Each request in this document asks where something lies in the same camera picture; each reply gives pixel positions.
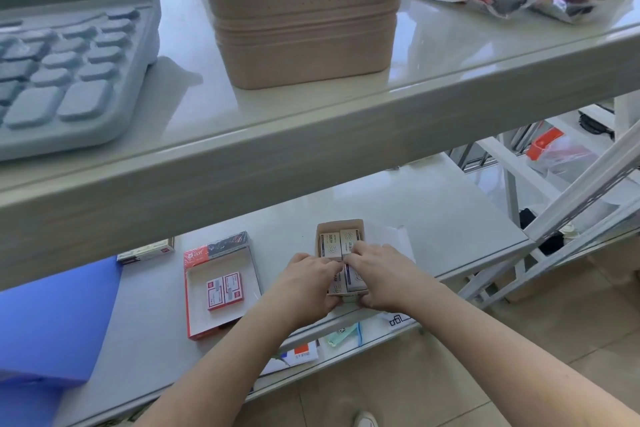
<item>blue calculator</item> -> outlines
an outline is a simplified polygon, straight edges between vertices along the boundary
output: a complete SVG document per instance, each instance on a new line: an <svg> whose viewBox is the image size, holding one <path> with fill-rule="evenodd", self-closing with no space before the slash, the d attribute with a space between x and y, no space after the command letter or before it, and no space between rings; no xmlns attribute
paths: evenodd
<svg viewBox="0 0 640 427"><path fill-rule="evenodd" d="M160 0L0 0L0 160L120 135L160 17Z"/></svg>

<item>beige storage box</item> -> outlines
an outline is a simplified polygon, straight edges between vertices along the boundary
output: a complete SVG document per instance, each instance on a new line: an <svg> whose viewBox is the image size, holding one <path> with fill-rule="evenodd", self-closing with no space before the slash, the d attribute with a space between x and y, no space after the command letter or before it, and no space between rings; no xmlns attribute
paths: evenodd
<svg viewBox="0 0 640 427"><path fill-rule="evenodd" d="M400 0L209 0L231 83L243 89L382 71Z"/></svg>

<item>shoe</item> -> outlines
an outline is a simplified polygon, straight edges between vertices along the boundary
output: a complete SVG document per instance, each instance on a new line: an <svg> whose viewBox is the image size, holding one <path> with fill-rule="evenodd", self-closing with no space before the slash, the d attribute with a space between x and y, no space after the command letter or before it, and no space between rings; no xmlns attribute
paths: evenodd
<svg viewBox="0 0 640 427"><path fill-rule="evenodd" d="M378 423L370 412L360 412L353 422L353 427L378 427Z"/></svg>

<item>hand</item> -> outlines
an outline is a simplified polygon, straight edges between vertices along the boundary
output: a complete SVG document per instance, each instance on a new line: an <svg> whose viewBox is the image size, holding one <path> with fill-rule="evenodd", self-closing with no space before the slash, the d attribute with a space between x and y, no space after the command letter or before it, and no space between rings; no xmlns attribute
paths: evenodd
<svg viewBox="0 0 640 427"><path fill-rule="evenodd" d="M369 293L360 298L364 307L411 316L412 304L425 294L440 293L445 286L391 245L358 241L344 263L362 277Z"/></svg>
<svg viewBox="0 0 640 427"><path fill-rule="evenodd" d="M340 303L326 293L342 264L296 253L276 282L263 296L283 320L290 319L291 332L324 318Z"/></svg>

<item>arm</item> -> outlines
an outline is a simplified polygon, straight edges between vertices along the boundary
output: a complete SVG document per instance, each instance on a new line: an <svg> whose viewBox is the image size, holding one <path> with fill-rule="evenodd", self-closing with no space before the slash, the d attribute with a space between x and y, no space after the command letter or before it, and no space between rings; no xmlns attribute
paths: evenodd
<svg viewBox="0 0 640 427"><path fill-rule="evenodd" d="M640 415L480 309L389 245L357 242L345 262L369 287L366 307L402 312L440 340L513 427L619 427Z"/></svg>
<svg viewBox="0 0 640 427"><path fill-rule="evenodd" d="M337 262L294 255L257 304L140 417L136 427L230 426L287 336L324 318L338 304L339 299L326 291L340 269Z"/></svg>

